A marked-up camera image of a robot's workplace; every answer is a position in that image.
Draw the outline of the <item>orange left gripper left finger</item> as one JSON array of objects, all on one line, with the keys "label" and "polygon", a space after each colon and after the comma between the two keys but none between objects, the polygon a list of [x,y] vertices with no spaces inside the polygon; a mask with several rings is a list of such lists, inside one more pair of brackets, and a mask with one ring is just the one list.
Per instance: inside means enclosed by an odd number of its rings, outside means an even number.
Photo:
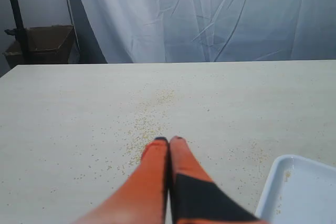
[{"label": "orange left gripper left finger", "polygon": [[75,223],[165,223],[169,143],[157,137],[123,185]]}]

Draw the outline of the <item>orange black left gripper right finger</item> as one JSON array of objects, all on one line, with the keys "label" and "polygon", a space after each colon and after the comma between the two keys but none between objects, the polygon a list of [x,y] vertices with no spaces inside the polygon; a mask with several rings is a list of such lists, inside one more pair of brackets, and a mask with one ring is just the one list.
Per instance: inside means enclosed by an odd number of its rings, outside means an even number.
[{"label": "orange black left gripper right finger", "polygon": [[266,223],[228,197],[179,136],[170,140],[173,223]]}]

